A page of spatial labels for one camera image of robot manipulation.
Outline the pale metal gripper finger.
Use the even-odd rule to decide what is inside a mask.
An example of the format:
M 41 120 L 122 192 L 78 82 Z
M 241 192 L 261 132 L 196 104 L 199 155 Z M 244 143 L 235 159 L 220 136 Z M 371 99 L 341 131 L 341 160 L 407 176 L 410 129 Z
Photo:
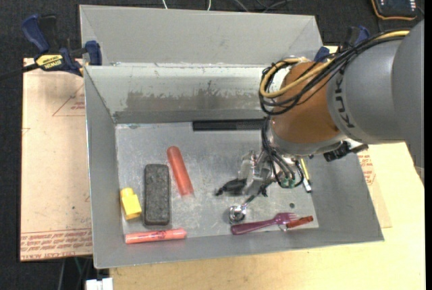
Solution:
M 242 181 L 248 181 L 254 174 L 254 168 L 257 155 L 255 151 L 250 150 L 242 156 L 238 178 Z
M 259 195 L 259 193 L 263 190 L 264 187 L 270 184 L 270 181 L 267 179 L 261 178 L 253 178 L 247 179 L 246 184 L 244 186 L 244 195 Z

